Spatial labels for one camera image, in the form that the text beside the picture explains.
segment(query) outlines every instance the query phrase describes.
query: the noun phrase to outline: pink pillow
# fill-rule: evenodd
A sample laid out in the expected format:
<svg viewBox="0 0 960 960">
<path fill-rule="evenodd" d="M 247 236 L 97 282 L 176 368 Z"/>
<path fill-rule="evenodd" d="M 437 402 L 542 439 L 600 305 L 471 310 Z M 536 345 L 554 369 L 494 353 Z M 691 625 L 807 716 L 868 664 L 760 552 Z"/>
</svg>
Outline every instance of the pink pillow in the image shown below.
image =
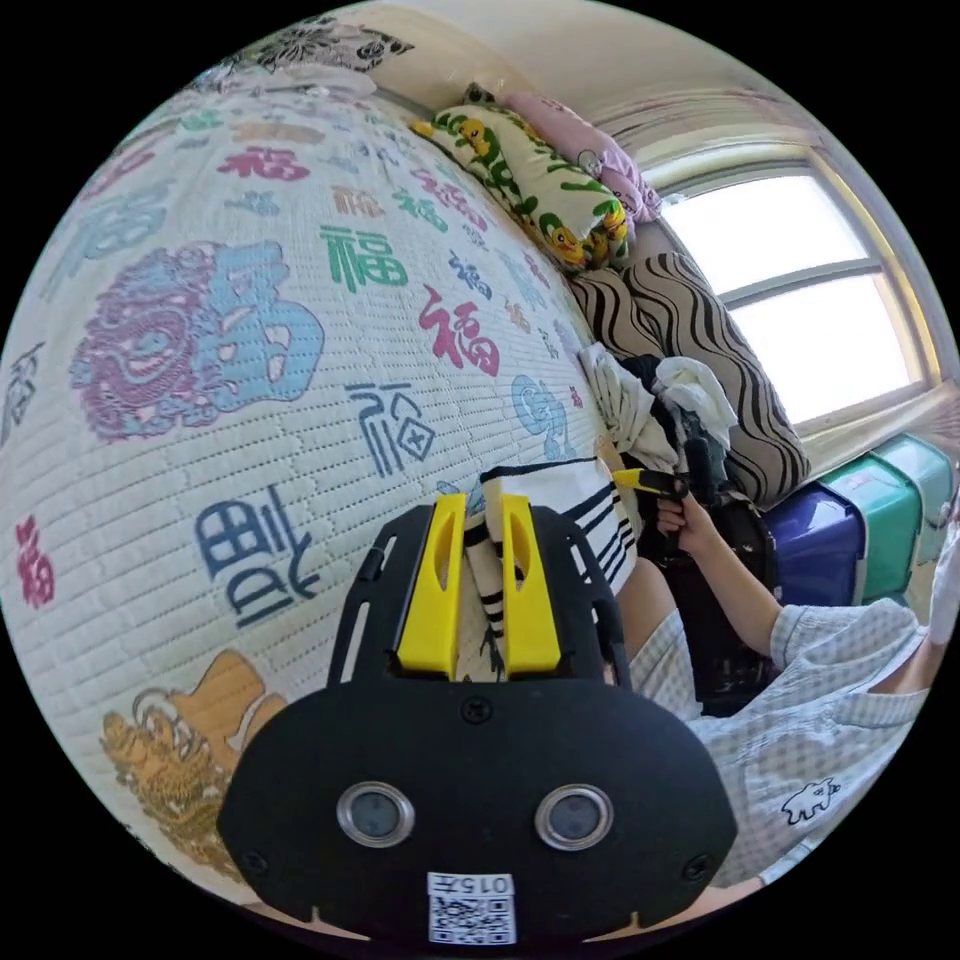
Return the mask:
<svg viewBox="0 0 960 960">
<path fill-rule="evenodd" d="M 635 223 L 660 216 L 660 197 L 613 137 L 598 130 L 556 100 L 535 93 L 512 93 L 503 105 L 520 114 L 568 163 L 579 164 L 616 194 Z"/>
</svg>

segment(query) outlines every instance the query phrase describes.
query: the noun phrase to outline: bed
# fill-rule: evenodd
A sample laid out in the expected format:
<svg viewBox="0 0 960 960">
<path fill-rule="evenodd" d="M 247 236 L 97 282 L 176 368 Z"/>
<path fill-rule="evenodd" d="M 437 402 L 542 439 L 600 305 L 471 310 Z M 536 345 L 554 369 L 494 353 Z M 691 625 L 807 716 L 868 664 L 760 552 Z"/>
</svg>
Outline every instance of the bed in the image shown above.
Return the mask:
<svg viewBox="0 0 960 960">
<path fill-rule="evenodd" d="M 564 279 L 383 93 L 193 88 L 91 178 L 3 353 L 3 614 L 67 757 L 164 863 L 325 682 L 389 518 L 498 464 L 616 465 Z M 467 565 L 464 576 L 469 578 Z M 490 675 L 463 590 L 459 675 Z"/>
</svg>

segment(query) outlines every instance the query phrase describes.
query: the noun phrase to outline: storage box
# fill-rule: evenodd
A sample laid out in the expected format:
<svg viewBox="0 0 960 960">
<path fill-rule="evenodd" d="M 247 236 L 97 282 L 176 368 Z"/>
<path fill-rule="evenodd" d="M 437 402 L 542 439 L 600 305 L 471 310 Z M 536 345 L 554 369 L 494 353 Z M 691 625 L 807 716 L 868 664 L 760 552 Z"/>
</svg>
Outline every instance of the storage box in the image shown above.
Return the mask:
<svg viewBox="0 0 960 960">
<path fill-rule="evenodd" d="M 811 483 L 764 519 L 777 544 L 781 603 L 847 607 L 857 602 L 866 526 L 852 503 Z"/>
<path fill-rule="evenodd" d="M 940 555 L 946 527 L 940 526 L 940 508 L 953 495 L 953 468 L 950 458 L 936 447 L 904 433 L 872 451 L 877 459 L 893 467 L 917 490 L 923 519 L 917 537 L 914 564 L 929 563 Z"/>
<path fill-rule="evenodd" d="M 906 593 L 923 519 L 917 486 L 872 453 L 820 482 L 855 507 L 866 528 L 866 570 L 853 602 Z"/>
</svg>

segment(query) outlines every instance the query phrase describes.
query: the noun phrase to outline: qr code sticker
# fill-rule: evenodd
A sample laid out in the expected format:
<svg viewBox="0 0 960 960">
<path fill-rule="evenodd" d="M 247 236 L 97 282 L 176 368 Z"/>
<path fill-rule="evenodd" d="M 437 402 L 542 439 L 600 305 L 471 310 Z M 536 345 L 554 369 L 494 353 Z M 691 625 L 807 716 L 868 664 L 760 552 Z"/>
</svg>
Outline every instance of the qr code sticker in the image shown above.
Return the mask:
<svg viewBox="0 0 960 960">
<path fill-rule="evenodd" d="M 430 874 L 430 942 L 506 946 L 517 942 L 507 875 Z"/>
</svg>

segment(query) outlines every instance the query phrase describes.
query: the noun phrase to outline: striped fabric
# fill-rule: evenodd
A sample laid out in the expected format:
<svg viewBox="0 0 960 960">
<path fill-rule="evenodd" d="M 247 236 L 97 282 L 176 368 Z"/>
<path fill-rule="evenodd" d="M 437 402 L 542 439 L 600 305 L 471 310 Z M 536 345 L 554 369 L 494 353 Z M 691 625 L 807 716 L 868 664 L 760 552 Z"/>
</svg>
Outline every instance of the striped fabric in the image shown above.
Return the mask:
<svg viewBox="0 0 960 960">
<path fill-rule="evenodd" d="M 636 564 L 636 535 L 620 494 L 600 460 L 499 467 L 480 478 L 486 512 L 467 520 L 464 548 L 492 641 L 503 648 L 503 516 L 500 497 L 514 493 L 532 506 L 551 507 L 576 520 L 613 592 L 619 593 Z M 581 574 L 585 568 L 574 555 Z M 502 662 L 493 656 L 493 662 Z"/>
<path fill-rule="evenodd" d="M 772 506 L 806 480 L 809 458 L 773 384 L 691 260 L 661 253 L 570 285 L 594 336 L 617 356 L 683 356 L 710 367 L 740 420 L 727 472 L 754 503 Z"/>
</svg>

